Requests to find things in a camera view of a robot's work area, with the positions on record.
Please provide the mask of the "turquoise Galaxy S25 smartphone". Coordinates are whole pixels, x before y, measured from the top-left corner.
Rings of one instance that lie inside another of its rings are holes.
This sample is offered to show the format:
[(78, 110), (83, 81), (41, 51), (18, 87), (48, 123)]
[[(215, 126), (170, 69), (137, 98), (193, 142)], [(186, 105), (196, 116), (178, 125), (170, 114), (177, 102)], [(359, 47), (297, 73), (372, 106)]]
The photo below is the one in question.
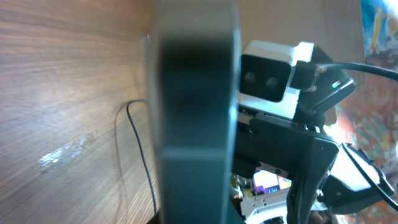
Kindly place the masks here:
[(147, 97), (162, 223), (227, 220), (240, 52), (234, 1), (157, 6)]

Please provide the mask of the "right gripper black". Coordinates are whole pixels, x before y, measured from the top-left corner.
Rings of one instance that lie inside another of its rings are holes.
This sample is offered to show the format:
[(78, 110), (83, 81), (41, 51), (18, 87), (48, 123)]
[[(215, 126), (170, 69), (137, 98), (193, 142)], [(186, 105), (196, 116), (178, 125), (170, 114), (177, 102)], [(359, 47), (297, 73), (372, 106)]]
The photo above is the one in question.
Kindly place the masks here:
[(330, 137), (287, 119), (240, 106), (232, 172), (247, 179), (257, 168), (292, 181), (288, 223), (307, 223), (316, 191), (339, 152)]

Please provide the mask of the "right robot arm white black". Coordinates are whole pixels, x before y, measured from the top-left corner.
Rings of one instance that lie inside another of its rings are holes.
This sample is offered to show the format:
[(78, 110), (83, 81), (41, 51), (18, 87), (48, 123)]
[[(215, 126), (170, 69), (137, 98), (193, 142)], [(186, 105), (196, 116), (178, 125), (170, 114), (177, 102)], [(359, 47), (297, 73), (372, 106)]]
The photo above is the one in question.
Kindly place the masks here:
[(394, 189), (363, 151), (324, 130), (325, 113), (355, 91), (350, 70), (395, 80), (397, 73), (333, 62), (310, 42), (250, 41), (241, 54), (231, 212), (246, 223), (332, 223)]

